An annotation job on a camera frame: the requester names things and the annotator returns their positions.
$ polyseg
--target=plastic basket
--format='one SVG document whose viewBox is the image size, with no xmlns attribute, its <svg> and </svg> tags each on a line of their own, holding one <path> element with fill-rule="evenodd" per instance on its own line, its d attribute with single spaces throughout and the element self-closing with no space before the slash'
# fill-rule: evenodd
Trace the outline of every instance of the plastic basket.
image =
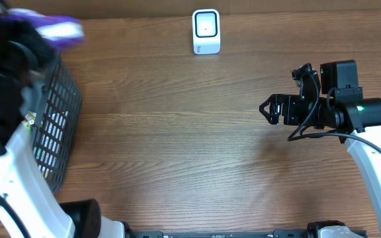
<svg viewBox="0 0 381 238">
<path fill-rule="evenodd" d="M 77 85 L 58 54 L 47 69 L 30 131 L 38 168 L 52 191 L 61 188 L 82 106 Z"/>
</svg>

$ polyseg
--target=wood grain surface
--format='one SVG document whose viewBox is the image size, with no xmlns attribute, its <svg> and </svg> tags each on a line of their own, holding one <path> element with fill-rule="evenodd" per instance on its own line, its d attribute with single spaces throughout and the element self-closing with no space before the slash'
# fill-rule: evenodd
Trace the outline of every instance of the wood grain surface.
<svg viewBox="0 0 381 238">
<path fill-rule="evenodd" d="M 80 19 L 190 16 L 197 9 L 220 14 L 295 13 L 381 9 L 381 0 L 6 0 L 12 7 Z"/>
<path fill-rule="evenodd" d="M 230 15 L 222 50 L 192 52 L 191 18 L 83 21 L 63 55 L 83 95 L 59 202 L 96 198 L 136 231 L 272 231 L 344 221 L 378 237 L 359 170 L 336 138 L 287 142 L 259 105 L 297 94 L 290 70 L 357 61 L 381 97 L 381 11 Z M 6 231 L 0 224 L 0 237 Z"/>
</svg>

